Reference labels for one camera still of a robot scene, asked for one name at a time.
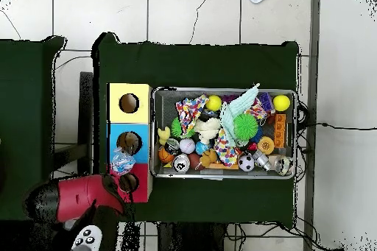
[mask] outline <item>shape sorter box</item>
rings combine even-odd
[[[152,175],[149,169],[149,149],[150,149],[150,94],[151,87],[144,84],[130,83],[110,83],[109,87],[109,119],[110,134],[109,153],[111,161],[114,149],[118,146],[127,145],[127,134],[133,133],[139,139],[136,153],[133,155],[136,163],[130,171],[138,181],[138,187],[133,192],[134,202],[147,202],[152,192]],[[124,98],[130,97],[130,103],[124,103]],[[110,169],[117,184],[120,175]],[[125,201],[129,202],[128,194],[123,192],[118,186],[118,193]]]

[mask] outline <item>white game controller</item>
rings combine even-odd
[[[96,225],[84,227],[76,236],[71,251],[99,251],[102,231]]]

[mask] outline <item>orange ball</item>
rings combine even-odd
[[[158,157],[163,163],[171,163],[174,159],[174,155],[169,154],[163,146],[161,146],[158,150]]]

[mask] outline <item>orange toy block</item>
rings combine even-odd
[[[286,131],[286,115],[277,114],[275,117],[274,144],[276,148],[284,148],[284,135]]]
[[[224,166],[222,163],[211,163],[209,165],[210,169],[226,169],[226,170],[238,170],[239,165],[238,164],[233,164],[232,166]]]

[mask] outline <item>yellow tennis ball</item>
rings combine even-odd
[[[217,95],[210,95],[209,101],[205,104],[206,108],[212,111],[218,111],[221,108],[221,99]]]
[[[285,95],[277,95],[274,97],[273,103],[277,111],[285,111],[290,106],[291,101]]]

